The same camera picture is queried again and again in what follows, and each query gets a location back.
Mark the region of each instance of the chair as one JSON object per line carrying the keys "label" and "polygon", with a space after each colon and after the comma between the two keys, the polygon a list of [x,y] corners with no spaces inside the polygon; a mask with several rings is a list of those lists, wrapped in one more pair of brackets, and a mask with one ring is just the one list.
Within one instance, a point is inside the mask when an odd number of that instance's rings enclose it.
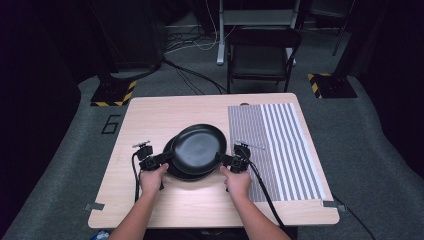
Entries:
{"label": "chair", "polygon": [[[302,37],[292,28],[241,27],[227,37],[227,92],[233,79],[286,81],[287,92],[293,61]],[[286,48],[291,48],[290,56]]]}
{"label": "chair", "polygon": [[301,18],[299,29],[302,27],[306,15],[311,15],[319,19],[326,19],[330,21],[337,21],[342,26],[339,30],[339,38],[336,47],[333,51],[333,56],[336,55],[339,48],[340,41],[342,40],[350,13],[355,4],[355,0],[309,0],[306,1],[306,6],[300,8],[299,17]]}

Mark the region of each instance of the striped mat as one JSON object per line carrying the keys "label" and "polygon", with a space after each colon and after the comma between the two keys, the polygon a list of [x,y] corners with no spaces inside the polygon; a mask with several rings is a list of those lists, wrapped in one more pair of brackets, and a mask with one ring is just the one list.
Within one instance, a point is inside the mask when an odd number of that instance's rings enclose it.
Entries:
{"label": "striped mat", "polygon": [[[250,145],[250,160],[259,169],[272,201],[325,198],[293,103],[228,107],[231,146]],[[252,175],[250,199],[265,202]]]}

